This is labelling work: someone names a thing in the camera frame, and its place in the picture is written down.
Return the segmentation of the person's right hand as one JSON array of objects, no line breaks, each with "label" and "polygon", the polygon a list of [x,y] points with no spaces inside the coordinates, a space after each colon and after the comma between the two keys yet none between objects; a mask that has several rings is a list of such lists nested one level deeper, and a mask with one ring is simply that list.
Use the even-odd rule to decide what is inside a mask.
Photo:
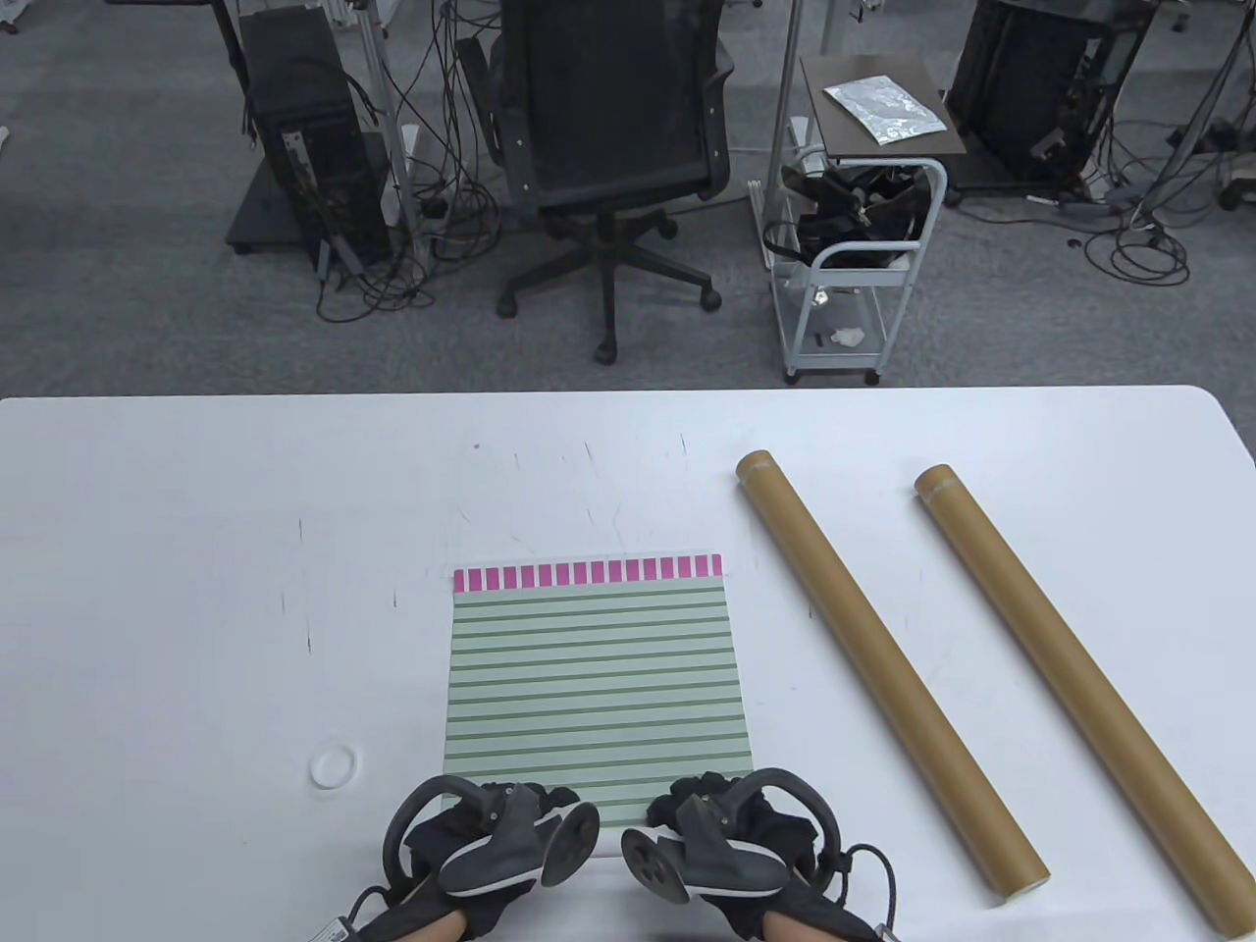
[{"label": "person's right hand", "polygon": [[821,854],[806,816],[777,811],[742,779],[718,772],[678,779],[654,798],[646,828],[622,836],[624,860],[634,878],[673,903],[703,897],[726,916],[744,939],[875,941],[875,929],[826,899],[828,883],[844,862],[835,816],[819,794],[794,772],[762,767],[755,785],[784,786],[825,834]]}]

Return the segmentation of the person's left hand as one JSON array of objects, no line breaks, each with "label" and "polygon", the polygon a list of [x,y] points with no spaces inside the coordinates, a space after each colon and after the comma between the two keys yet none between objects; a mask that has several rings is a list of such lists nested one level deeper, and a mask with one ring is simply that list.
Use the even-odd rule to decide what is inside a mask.
[{"label": "person's left hand", "polygon": [[440,867],[489,831],[479,813],[458,803],[448,811],[418,821],[404,836],[411,854],[411,874],[402,882],[404,894],[393,896],[386,911],[358,929],[362,941],[463,941],[489,934],[507,906],[535,885],[517,882],[486,894],[456,898],[437,883]]}]

